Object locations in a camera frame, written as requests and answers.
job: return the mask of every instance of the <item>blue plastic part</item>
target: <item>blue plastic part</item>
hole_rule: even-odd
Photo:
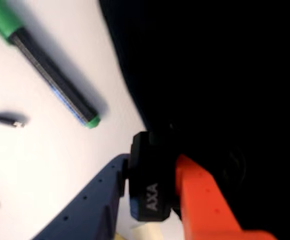
[[[33,240],[112,240],[128,159],[114,158]]]

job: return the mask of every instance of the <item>green marker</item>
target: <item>green marker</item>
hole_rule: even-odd
[[[0,0],[0,35],[19,48],[79,121],[90,129],[98,126],[97,111],[45,54],[4,0]]]

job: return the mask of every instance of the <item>white surface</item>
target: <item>white surface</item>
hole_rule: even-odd
[[[144,126],[98,1],[7,1],[102,118],[92,130],[80,125],[21,53],[0,38],[0,112],[29,118],[24,129],[0,125],[0,240],[28,240],[106,163],[129,152]],[[139,223],[128,204],[128,197],[121,200],[117,231],[132,239],[130,228]],[[182,239],[174,215],[161,226],[165,239]]]

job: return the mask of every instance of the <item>black background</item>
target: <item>black background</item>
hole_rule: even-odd
[[[228,198],[235,216],[244,229],[290,239],[284,13],[255,3],[100,4],[147,129],[184,132],[198,152],[213,141],[239,146],[247,171]]]

